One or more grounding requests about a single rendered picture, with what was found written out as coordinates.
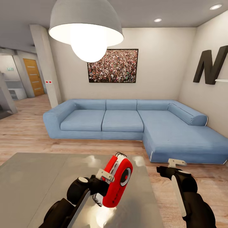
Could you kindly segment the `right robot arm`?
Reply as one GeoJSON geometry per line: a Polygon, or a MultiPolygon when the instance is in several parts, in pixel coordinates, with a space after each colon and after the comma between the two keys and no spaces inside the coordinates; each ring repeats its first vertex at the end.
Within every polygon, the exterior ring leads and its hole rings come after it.
{"type": "Polygon", "coordinates": [[[157,167],[161,177],[169,178],[175,191],[180,212],[187,228],[216,228],[215,216],[211,207],[197,193],[198,186],[191,173],[176,166],[187,166],[183,160],[169,159],[168,167],[157,167]]]}

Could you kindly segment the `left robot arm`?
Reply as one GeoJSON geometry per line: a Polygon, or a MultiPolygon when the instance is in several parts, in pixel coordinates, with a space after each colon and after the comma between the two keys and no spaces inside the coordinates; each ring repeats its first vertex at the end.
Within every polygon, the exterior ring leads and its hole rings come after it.
{"type": "Polygon", "coordinates": [[[67,191],[68,201],[63,198],[54,203],[38,228],[72,228],[90,195],[100,193],[106,196],[110,185],[102,177],[110,182],[115,180],[114,176],[102,169],[97,175],[92,175],[91,179],[78,177],[67,191]],[[74,207],[69,201],[77,205],[74,207]]]}

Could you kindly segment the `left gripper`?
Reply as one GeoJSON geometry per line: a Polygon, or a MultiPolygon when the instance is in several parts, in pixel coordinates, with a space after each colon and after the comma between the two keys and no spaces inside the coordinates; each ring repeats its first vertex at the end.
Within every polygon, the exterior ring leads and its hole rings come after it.
{"type": "Polygon", "coordinates": [[[93,196],[97,193],[100,193],[105,197],[110,185],[103,180],[97,179],[96,175],[92,175],[91,180],[94,180],[96,183],[96,192],[93,194],[93,196]]]}

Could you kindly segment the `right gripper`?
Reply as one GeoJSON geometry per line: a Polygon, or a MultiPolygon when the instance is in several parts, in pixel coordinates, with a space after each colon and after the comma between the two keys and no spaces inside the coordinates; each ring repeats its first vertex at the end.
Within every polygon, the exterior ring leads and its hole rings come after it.
{"type": "Polygon", "coordinates": [[[160,176],[166,177],[169,179],[170,179],[170,172],[173,170],[181,170],[181,169],[169,168],[169,167],[165,167],[165,166],[157,167],[157,172],[160,173],[160,176]]]}

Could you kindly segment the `radio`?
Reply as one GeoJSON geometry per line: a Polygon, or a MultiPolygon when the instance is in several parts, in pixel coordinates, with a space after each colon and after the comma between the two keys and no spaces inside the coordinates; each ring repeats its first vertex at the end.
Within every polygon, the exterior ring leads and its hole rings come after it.
{"type": "Polygon", "coordinates": [[[105,197],[100,193],[95,194],[95,198],[93,200],[100,207],[104,206],[107,208],[114,208],[118,205],[124,193],[133,172],[133,166],[125,154],[117,152],[113,155],[104,171],[114,176],[115,180],[114,182],[110,182],[102,177],[103,181],[110,185],[108,192],[105,197]]]}

